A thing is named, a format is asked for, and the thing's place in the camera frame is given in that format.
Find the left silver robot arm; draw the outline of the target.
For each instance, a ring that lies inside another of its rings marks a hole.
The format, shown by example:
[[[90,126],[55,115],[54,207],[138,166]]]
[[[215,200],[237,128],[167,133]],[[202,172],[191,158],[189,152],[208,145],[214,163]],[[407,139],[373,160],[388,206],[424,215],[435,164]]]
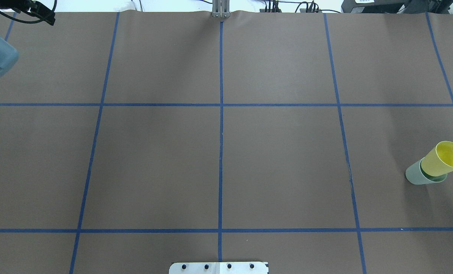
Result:
[[[45,22],[53,26],[56,22],[56,9],[58,1],[54,0],[51,8],[47,7],[44,3],[38,0],[0,0],[0,15],[10,19],[11,21],[34,25],[37,23]],[[35,20],[21,20],[9,14],[6,10],[12,10],[16,13],[24,13]],[[0,36],[0,78],[11,70],[19,59],[19,52],[14,48],[5,38]]]

